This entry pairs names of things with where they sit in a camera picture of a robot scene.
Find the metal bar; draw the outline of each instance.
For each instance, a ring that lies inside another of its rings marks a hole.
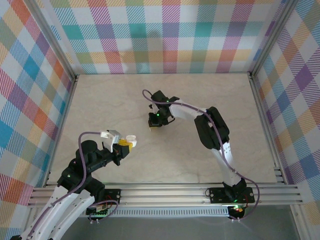
[[[150,182],[150,183],[116,183],[109,182],[103,183],[105,188],[107,189],[122,189],[122,190],[140,190],[140,189],[204,189],[207,188],[223,188],[222,183],[162,183],[162,182]],[[273,182],[258,182],[259,188],[282,188],[282,189],[290,189],[297,188],[296,185],[286,185],[282,183],[273,183]],[[53,191],[57,183],[48,183],[46,187],[36,187],[35,191]],[[255,185],[252,183],[247,184],[248,187],[255,189]]]
[[[284,181],[284,179],[283,179],[282,176],[276,176],[275,178],[276,178],[276,181],[277,181],[278,183],[283,183],[283,181]]]
[[[60,141],[60,139],[62,137],[62,132],[63,132],[63,129],[65,127],[67,116],[68,116],[68,113],[69,113],[69,110],[70,110],[70,107],[71,107],[71,102],[72,102],[72,99],[73,99],[75,91],[76,91],[77,83],[78,83],[78,81],[77,81],[77,78],[76,78],[75,81],[72,83],[70,95],[69,95],[69,98],[67,99],[67,103],[66,103],[66,107],[65,107],[65,110],[64,110],[64,114],[63,114],[63,117],[62,117],[62,120],[61,120],[61,123],[60,123],[60,127],[59,127],[58,132],[57,132],[57,139],[56,139],[56,141],[54,143],[53,151],[52,151],[51,157],[49,159],[49,164],[48,164],[48,167],[47,167],[47,169],[45,171],[45,174],[44,174],[44,179],[43,179],[43,182],[42,182],[42,186],[43,187],[46,186],[47,181],[49,179],[49,174],[50,174],[50,171],[51,171],[51,168],[52,168],[52,164],[53,164],[54,159],[55,159],[57,146],[58,146],[58,143],[59,143],[59,141]]]
[[[300,238],[302,240],[317,240],[318,236],[315,236],[311,224],[308,224],[304,207],[301,205],[291,205],[290,207]]]
[[[271,24],[274,16],[276,15],[280,4],[281,4],[280,0],[273,1],[273,3],[271,4],[271,8],[267,14],[268,17],[265,19],[265,21],[261,27],[260,33],[256,37],[256,40],[255,40],[253,46],[251,47],[251,53],[250,53],[245,65],[244,65],[244,68],[243,68],[244,72],[248,71],[248,69],[250,69],[250,66],[255,58],[255,55],[256,55],[257,51],[259,50],[261,42],[264,40],[265,34],[268,31],[270,24]]]
[[[276,176],[282,176],[282,172],[279,170],[279,171],[274,171],[274,174],[276,175]]]
[[[267,59],[268,54],[270,53],[271,49],[273,48],[275,42],[278,40],[279,35],[281,34],[282,30],[284,29],[291,13],[295,9],[297,3],[299,0],[288,0],[286,1],[286,4],[284,6],[284,9],[281,13],[280,18],[275,23],[275,26],[272,30],[272,33],[270,34],[270,37],[264,46],[263,50],[261,51],[261,54],[256,61],[256,64],[252,70],[253,78],[256,77],[257,73],[261,69],[262,65],[264,64],[265,60]]]
[[[58,16],[54,10],[54,7],[51,4],[51,0],[42,0],[42,4],[44,6],[44,9],[48,13],[50,20],[52,21],[53,25],[55,26],[55,29],[59,33],[61,40],[67,50],[67,52],[70,54],[70,57],[72,58],[73,61],[73,69],[76,74],[84,74],[84,70],[77,58],[77,55],[75,53],[75,50],[71,46],[71,43],[68,39],[67,34],[65,33],[65,30],[61,24],[61,22],[58,19]]]
[[[261,121],[262,129],[263,129],[263,132],[264,132],[264,135],[265,135],[265,139],[266,139],[266,142],[268,144],[268,148],[269,148],[269,150],[271,152],[274,165],[276,167],[278,167],[282,173],[284,173],[284,167],[283,167],[282,162],[280,160],[278,149],[276,147],[276,142],[275,142],[275,140],[273,138],[272,131],[271,131],[271,126],[270,126],[270,123],[268,121],[266,112],[264,111],[264,108],[263,108],[263,105],[262,105],[262,99],[261,99],[261,97],[260,97],[260,95],[258,93],[258,89],[257,89],[256,83],[255,83],[255,81],[253,81],[253,79],[250,76],[250,74],[248,74],[248,79],[249,79],[250,87],[251,87],[251,90],[252,90],[253,98],[254,98],[254,101],[255,101],[255,104],[256,104],[256,108],[258,110],[258,114],[259,114],[259,118],[260,118],[260,121]],[[282,177],[283,177],[284,183],[288,184],[287,176],[285,174],[283,174]]]
[[[57,42],[57,39],[54,33],[51,31],[50,26],[48,25],[45,17],[43,16],[41,9],[39,8],[38,4],[35,0],[24,0],[25,5],[28,7],[29,11],[31,12],[32,16],[34,17],[36,23],[39,25],[43,35],[45,36],[46,40],[50,44],[51,48],[53,49],[54,53],[56,54],[57,58],[61,62],[64,70],[68,73],[68,75],[76,79],[76,73],[72,69],[64,51],[62,50],[61,46]]]
[[[296,185],[259,183],[260,205],[291,205],[302,203]],[[228,203],[210,204],[205,192],[208,188],[222,187],[215,183],[112,183],[108,189],[121,189],[120,207],[208,207],[228,206]],[[253,193],[258,193],[254,185]],[[54,185],[35,188],[29,207],[43,207],[52,195]]]

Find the aluminum rail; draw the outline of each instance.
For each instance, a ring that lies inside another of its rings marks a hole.
[[[30,198],[29,208],[42,208],[52,195],[55,184],[35,188]],[[257,189],[253,184],[253,193]],[[259,183],[260,205],[294,205],[303,202],[296,185],[282,183]],[[222,188],[221,183],[108,183],[107,189],[121,189],[120,207],[205,207],[228,206],[227,203],[211,204],[206,197],[208,188]]]

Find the colorful checkered backdrop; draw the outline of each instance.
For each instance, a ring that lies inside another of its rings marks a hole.
[[[37,0],[86,74],[247,72],[285,1]]]
[[[290,184],[320,236],[320,0],[300,0],[258,73],[258,87]]]
[[[0,239],[20,233],[71,88],[23,0],[0,1]]]

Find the white object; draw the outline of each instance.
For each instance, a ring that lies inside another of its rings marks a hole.
[[[224,156],[227,161],[227,163],[233,168],[236,169],[236,163],[234,161],[234,158],[232,157],[231,153],[231,148],[230,148],[230,143],[226,142],[223,144],[223,150],[224,150]],[[223,157],[222,157],[222,150],[216,150],[216,149],[211,149],[211,152],[215,156],[219,167],[222,171],[222,178],[223,181],[228,184],[229,186],[236,185],[238,182],[241,181],[241,178],[235,173],[230,170],[230,168],[226,165]]]
[[[137,145],[137,139],[135,135],[128,135],[125,137],[125,140],[129,143],[132,143],[133,148]]]
[[[30,225],[20,236],[21,240],[46,240],[49,239],[49,235],[56,226],[59,219],[65,213],[68,206],[77,198],[79,194],[72,193],[69,196],[62,199],[60,202],[55,204],[52,207],[52,203],[54,203],[59,198],[63,197],[68,193],[68,190],[65,189],[63,186],[56,186],[52,196],[50,197],[49,201],[46,203],[42,211],[39,213],[37,218],[33,221],[32,225]],[[34,233],[31,235],[31,238],[28,237],[32,227],[37,222],[38,218],[42,215],[42,213],[47,209],[50,208],[46,214],[43,216],[39,224],[34,229]]]
[[[101,131],[100,137],[103,138],[104,147],[112,153],[114,150],[113,145],[119,142],[121,134],[116,130],[108,130]]]
[[[94,202],[95,197],[83,190],[66,209],[48,239],[60,240],[74,221]]]

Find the beige floor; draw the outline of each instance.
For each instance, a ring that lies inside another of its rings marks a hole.
[[[121,166],[93,175],[102,182],[218,183],[219,166],[200,142],[195,124],[182,119],[149,130],[143,89],[177,96],[197,107],[215,106],[230,129],[237,169],[257,182],[276,182],[274,164],[246,74],[81,75],[53,162],[49,182],[58,180],[75,157],[84,131],[117,130],[136,135],[137,145]],[[99,137],[86,136],[83,140]]]

